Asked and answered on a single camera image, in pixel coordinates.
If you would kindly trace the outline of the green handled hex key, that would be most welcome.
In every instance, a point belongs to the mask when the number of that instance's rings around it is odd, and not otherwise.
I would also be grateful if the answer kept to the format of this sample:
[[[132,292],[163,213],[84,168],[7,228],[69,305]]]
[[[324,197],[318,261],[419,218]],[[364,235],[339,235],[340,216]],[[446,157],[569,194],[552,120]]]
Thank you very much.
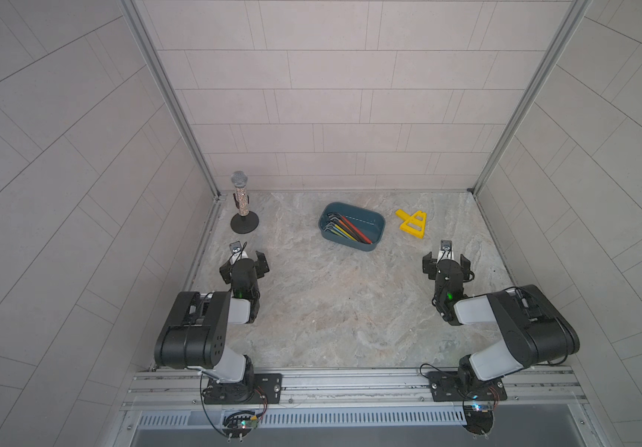
[[[324,230],[340,238],[344,238],[345,240],[355,241],[355,239],[350,234],[348,234],[345,230],[343,230],[341,227],[338,227],[334,223],[330,223],[329,225],[326,225],[324,227]]]

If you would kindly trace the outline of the red handled hex key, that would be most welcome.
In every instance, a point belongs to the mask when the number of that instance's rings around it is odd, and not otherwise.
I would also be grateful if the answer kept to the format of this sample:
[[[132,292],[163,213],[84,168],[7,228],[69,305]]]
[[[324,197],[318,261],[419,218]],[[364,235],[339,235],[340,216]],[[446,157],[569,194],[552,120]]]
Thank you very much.
[[[340,219],[350,230],[354,232],[355,235],[357,235],[357,238],[360,241],[363,241],[366,244],[372,243],[372,241],[363,232],[361,232],[353,223],[351,223],[345,216],[340,215]]]

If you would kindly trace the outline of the yellow handled hex key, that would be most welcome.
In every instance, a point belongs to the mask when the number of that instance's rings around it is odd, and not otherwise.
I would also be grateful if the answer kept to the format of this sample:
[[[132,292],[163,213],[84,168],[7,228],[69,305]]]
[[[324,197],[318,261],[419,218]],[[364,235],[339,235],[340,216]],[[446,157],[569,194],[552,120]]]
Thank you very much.
[[[358,239],[354,234],[349,233],[344,227],[338,225],[337,223],[328,223],[325,227],[325,230],[341,238],[346,238],[347,240],[358,242]]]

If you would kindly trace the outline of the long black hex key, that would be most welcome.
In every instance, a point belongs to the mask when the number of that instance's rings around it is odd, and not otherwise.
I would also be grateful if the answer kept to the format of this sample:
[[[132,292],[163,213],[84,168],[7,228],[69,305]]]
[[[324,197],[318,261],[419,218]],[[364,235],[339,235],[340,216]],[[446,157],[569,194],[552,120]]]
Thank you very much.
[[[361,232],[359,232],[355,226],[351,225],[349,222],[343,219],[330,219],[330,221],[328,221],[328,223],[326,223],[326,225],[324,226],[324,231],[334,234],[340,238],[344,238],[345,240],[351,240],[358,243],[366,243],[365,236]]]

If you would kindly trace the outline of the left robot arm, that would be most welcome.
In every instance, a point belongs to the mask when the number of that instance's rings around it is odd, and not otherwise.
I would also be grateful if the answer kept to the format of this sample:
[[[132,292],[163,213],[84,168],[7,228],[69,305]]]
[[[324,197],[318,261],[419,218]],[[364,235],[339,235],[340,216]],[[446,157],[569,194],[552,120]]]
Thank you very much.
[[[230,289],[180,292],[155,343],[155,363],[172,369],[198,370],[222,386],[253,386],[249,357],[226,346],[228,328],[252,324],[260,311],[258,280],[270,272],[261,251],[255,258],[240,246],[220,267]]]

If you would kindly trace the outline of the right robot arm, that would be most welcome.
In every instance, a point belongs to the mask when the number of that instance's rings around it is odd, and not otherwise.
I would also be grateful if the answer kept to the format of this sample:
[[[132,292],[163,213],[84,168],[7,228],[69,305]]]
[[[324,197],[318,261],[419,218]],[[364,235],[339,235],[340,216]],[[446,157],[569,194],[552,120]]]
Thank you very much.
[[[422,270],[435,283],[432,305],[451,326],[495,323],[502,339],[464,356],[454,375],[466,392],[488,386],[542,362],[563,362],[580,349],[580,339],[548,298],[534,285],[469,296],[464,285],[475,279],[470,261],[454,260],[451,251],[428,253]]]

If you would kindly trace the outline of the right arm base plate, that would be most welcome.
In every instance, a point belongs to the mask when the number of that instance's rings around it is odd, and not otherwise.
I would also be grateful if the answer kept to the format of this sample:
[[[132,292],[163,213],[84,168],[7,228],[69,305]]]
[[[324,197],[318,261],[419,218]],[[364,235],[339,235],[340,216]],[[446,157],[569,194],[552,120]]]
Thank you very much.
[[[434,402],[503,402],[507,400],[501,379],[481,381],[465,372],[438,372],[425,374]]]

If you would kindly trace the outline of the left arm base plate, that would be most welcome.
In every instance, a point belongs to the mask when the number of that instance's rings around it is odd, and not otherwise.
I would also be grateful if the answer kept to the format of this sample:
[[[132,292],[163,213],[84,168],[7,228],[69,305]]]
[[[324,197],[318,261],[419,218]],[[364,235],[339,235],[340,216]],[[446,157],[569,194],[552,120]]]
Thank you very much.
[[[202,398],[207,405],[279,404],[282,385],[282,374],[255,374],[238,383],[212,381],[202,390]]]

